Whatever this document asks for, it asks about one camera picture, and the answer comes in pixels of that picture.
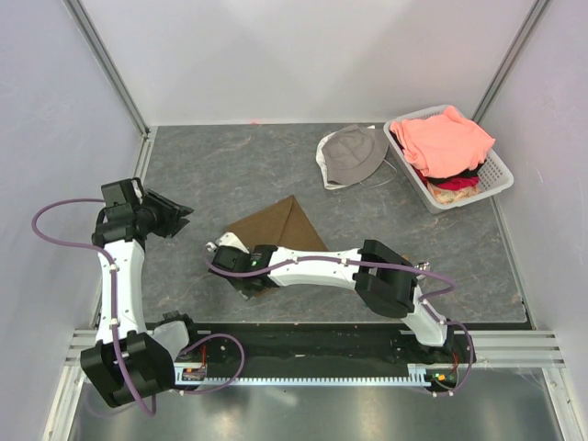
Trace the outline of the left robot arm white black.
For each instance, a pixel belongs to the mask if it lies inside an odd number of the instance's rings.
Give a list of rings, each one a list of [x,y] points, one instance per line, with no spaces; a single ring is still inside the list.
[[[94,346],[81,367],[111,408],[143,402],[175,385],[175,360],[194,360],[201,339],[178,313],[149,329],[143,317],[141,272],[146,240],[174,237],[192,209],[144,189],[138,177],[101,187],[105,206],[91,236],[102,270],[101,312]]]

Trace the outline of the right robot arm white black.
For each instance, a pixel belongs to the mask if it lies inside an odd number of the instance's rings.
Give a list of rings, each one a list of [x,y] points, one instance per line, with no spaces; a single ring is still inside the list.
[[[429,299],[452,291],[453,280],[416,265],[383,243],[335,252],[257,245],[248,251],[231,237],[209,245],[209,271],[224,277],[245,297],[266,288],[313,285],[354,291],[379,316],[398,319],[414,333],[423,355],[442,361],[454,350],[447,318]]]

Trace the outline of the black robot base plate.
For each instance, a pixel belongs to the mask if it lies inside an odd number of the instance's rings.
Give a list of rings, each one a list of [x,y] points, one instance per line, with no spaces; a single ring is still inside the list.
[[[191,342],[220,334],[207,343],[207,360],[212,362],[240,355],[229,341],[235,337],[248,362],[256,358],[294,359],[340,356],[351,359],[391,361],[395,365],[449,364],[466,366],[476,361],[473,344],[461,331],[449,330],[448,341],[439,347],[419,343],[415,333],[401,323],[203,323],[188,326]]]

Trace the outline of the brown cloth napkin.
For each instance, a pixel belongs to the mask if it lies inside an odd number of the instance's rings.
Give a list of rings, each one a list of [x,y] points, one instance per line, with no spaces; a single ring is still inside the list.
[[[278,247],[307,252],[328,248],[295,197],[290,196],[226,227],[249,249],[251,271],[271,265]]]

